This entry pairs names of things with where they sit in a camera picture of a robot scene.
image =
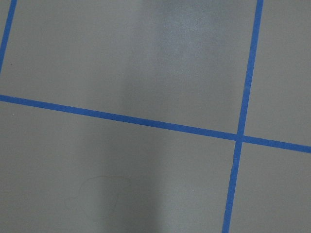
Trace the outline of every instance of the gray floor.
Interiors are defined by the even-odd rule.
[[[236,133],[255,7],[20,0],[0,94]],[[311,146],[310,10],[265,1],[245,135]],[[235,141],[0,109],[0,232],[222,231]],[[230,232],[310,232],[310,166],[310,153],[244,143]]]

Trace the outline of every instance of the gray surface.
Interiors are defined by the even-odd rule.
[[[10,0],[0,1],[0,44],[3,36],[3,31],[5,27],[6,17],[9,12]]]
[[[255,5],[19,1],[0,92],[235,133]]]
[[[245,134],[311,145],[311,1],[265,1]]]
[[[221,231],[234,142],[0,108],[0,232]]]
[[[310,154],[244,144],[230,233],[309,233]]]

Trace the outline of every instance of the blue tape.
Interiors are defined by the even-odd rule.
[[[286,149],[286,150],[295,150],[299,152],[311,153],[311,147],[309,146],[288,143],[288,142],[279,142],[279,141],[257,138],[257,137],[250,137],[250,136],[244,136],[243,142],[262,145],[262,146],[268,146],[268,147],[275,147],[275,148],[280,148],[280,149]]]
[[[233,133],[225,133],[225,132],[220,132],[220,131],[215,131],[215,130],[206,130],[206,129],[172,124],[172,123],[167,123],[167,122],[162,122],[162,121],[148,120],[148,119],[142,119],[138,117],[124,116],[124,115],[94,111],[94,110],[89,110],[89,109],[84,109],[84,108],[70,107],[70,106],[65,106],[65,105],[60,105],[60,104],[55,104],[55,103],[46,103],[46,102],[41,102],[41,101],[28,100],[28,99],[22,99],[22,98],[4,96],[4,95],[0,95],[0,101],[22,104],[22,105],[32,106],[32,107],[37,107],[37,108],[50,109],[50,110],[66,112],[66,113],[73,113],[73,114],[78,114],[78,115],[85,115],[89,117],[97,117],[97,118],[103,118],[103,119],[108,119],[108,120],[121,121],[121,122],[126,122],[126,123],[131,123],[131,124],[137,124],[137,125],[145,125],[145,126],[161,128],[161,129],[166,129],[166,130],[184,132],[184,133],[192,133],[192,134],[197,134],[197,135],[210,136],[210,137],[216,137],[216,138],[222,138],[222,139],[228,139],[228,140],[236,140],[236,135]]]
[[[13,22],[16,4],[17,4],[17,0],[11,0],[8,17],[7,17],[6,23],[5,23],[5,28],[4,28],[3,37],[2,37],[1,46],[0,46],[0,74],[1,74],[1,70],[2,70],[2,64],[3,64],[3,60],[4,60],[6,46],[8,44],[8,40],[9,40],[9,35],[10,35],[10,31],[11,31],[11,26],[12,26],[12,22]]]
[[[244,91],[243,91],[243,97],[242,97],[242,105],[241,105],[240,119],[239,119],[239,125],[238,125],[237,140],[236,140],[234,154],[233,154],[233,165],[232,165],[230,180],[229,180],[229,188],[228,188],[227,201],[226,201],[226,206],[225,206],[222,233],[228,233],[229,228],[230,228],[232,207],[233,207],[233,201],[234,201],[235,188],[237,184],[240,156],[241,156],[242,143],[243,143],[243,135],[244,135],[244,129],[245,129],[245,124],[246,124],[248,102],[249,102],[249,96],[250,96],[252,79],[253,79],[253,71],[254,71],[254,66],[255,66],[255,58],[256,58],[256,51],[257,51],[257,44],[258,44],[258,37],[259,37],[262,7],[263,7],[263,0],[258,0],[257,5],[256,5],[256,11],[255,11],[252,40],[251,40],[251,46],[250,46],[250,51],[249,51],[248,63],[247,63],[247,71],[246,71]]]

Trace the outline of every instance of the blue stripe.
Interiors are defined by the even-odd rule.
[[[253,71],[254,71],[258,37],[259,37],[262,7],[263,7],[263,0],[258,0],[257,5],[256,5],[252,40],[251,40],[251,46],[250,46],[250,51],[249,51],[248,63],[247,63],[247,71],[246,71],[240,119],[239,119],[239,125],[238,125],[237,140],[236,140],[234,154],[233,154],[233,165],[232,165],[231,174],[230,174],[227,201],[226,201],[226,206],[225,206],[225,214],[224,214],[224,222],[223,222],[223,230],[222,230],[223,233],[228,233],[229,228],[230,228],[232,207],[233,207],[233,201],[234,201],[235,188],[237,184],[240,156],[241,156],[242,143],[243,143],[243,135],[244,135],[244,129],[245,129],[245,124],[246,124],[249,95],[250,95],[252,79],[253,79]]]
[[[281,148],[281,149],[286,149],[286,150],[295,150],[299,152],[311,153],[310,146],[304,146],[304,145],[288,143],[288,142],[279,142],[279,141],[257,138],[257,137],[250,137],[250,136],[244,136],[243,142],[262,145],[262,146],[268,146],[268,147]]]
[[[73,113],[73,114],[78,114],[78,115],[85,115],[89,117],[97,117],[97,118],[103,118],[103,119],[108,119],[108,120],[121,121],[121,122],[126,122],[126,123],[131,123],[131,124],[137,124],[137,125],[145,125],[145,126],[161,128],[161,129],[166,129],[166,130],[184,132],[184,133],[192,133],[192,134],[197,134],[197,135],[210,136],[210,137],[216,137],[216,138],[222,138],[222,139],[228,139],[228,140],[236,140],[236,135],[233,133],[225,133],[225,132],[220,132],[220,131],[215,131],[215,130],[206,130],[206,129],[172,124],[172,123],[167,123],[167,122],[162,122],[162,121],[148,120],[148,119],[142,119],[138,117],[124,116],[124,115],[94,111],[94,110],[89,110],[89,109],[84,109],[84,108],[70,107],[70,106],[65,106],[65,105],[60,105],[60,104],[55,104],[55,103],[46,103],[46,102],[41,102],[41,101],[28,100],[28,99],[22,99],[22,98],[4,96],[4,95],[0,95],[0,101],[9,102],[9,103],[17,103],[17,104],[22,104],[26,106],[50,109],[50,110],[66,112],[66,113]]]
[[[5,23],[5,28],[4,28],[4,32],[3,32],[1,47],[0,47],[0,74],[1,74],[1,70],[2,70],[2,64],[3,64],[3,60],[4,60],[4,54],[5,54],[6,46],[8,44],[8,40],[9,40],[9,35],[10,35],[10,30],[11,30],[11,26],[12,26],[12,22],[13,22],[16,4],[17,4],[17,0],[11,1],[8,17],[7,17],[6,23]]]

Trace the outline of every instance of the vertical blue line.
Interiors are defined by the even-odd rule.
[[[1,47],[0,47],[0,74],[1,74],[1,70],[2,70],[2,64],[3,64],[3,60],[4,60],[4,54],[5,54],[6,46],[8,44],[8,40],[9,40],[9,35],[10,35],[10,30],[11,30],[11,26],[12,26],[12,22],[13,22],[16,4],[17,4],[17,0],[11,0],[8,17],[7,17],[6,23],[5,23],[5,28],[4,28],[4,32],[3,32]]]
[[[250,51],[249,51],[249,57],[248,57],[240,119],[239,119],[239,125],[238,125],[237,140],[236,140],[235,147],[234,147],[233,165],[232,165],[230,181],[229,181],[229,188],[228,188],[227,201],[226,201],[226,206],[225,206],[225,215],[224,215],[222,233],[228,233],[229,228],[230,228],[233,200],[234,200],[235,188],[236,188],[238,171],[239,171],[244,129],[245,129],[245,124],[246,124],[247,108],[248,108],[251,84],[252,84],[252,79],[253,79],[253,71],[254,71],[258,37],[259,37],[262,7],[263,7],[263,0],[258,0],[257,5],[256,5],[256,11],[255,11],[252,40],[251,40],[251,46],[250,46]]]

